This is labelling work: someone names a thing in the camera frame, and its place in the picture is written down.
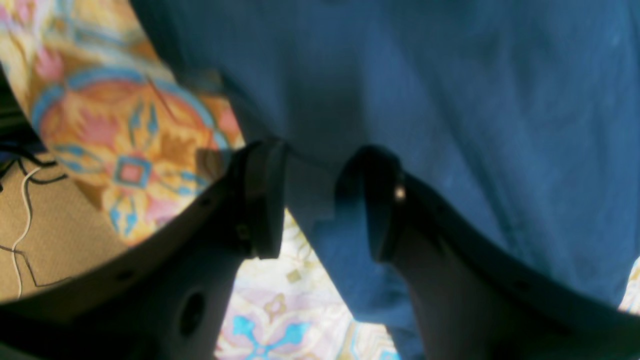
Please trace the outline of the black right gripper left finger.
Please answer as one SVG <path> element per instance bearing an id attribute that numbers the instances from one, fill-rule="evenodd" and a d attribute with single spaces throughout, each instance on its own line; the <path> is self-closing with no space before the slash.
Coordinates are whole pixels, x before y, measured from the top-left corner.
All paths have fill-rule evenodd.
<path id="1" fill-rule="evenodd" d="M 283 141 L 225 175 L 151 238 L 98 269 L 1 306 L 3 360 L 209 360 L 248 259 L 277 259 Z"/>

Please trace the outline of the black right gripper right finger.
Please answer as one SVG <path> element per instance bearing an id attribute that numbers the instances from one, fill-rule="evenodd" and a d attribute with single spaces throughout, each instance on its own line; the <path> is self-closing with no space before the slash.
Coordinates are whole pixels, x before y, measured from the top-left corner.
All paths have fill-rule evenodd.
<path id="1" fill-rule="evenodd" d="M 477 231 L 382 146 L 340 174 L 373 259 L 407 284 L 428 360 L 637 360 L 639 317 L 567 289 Z"/>

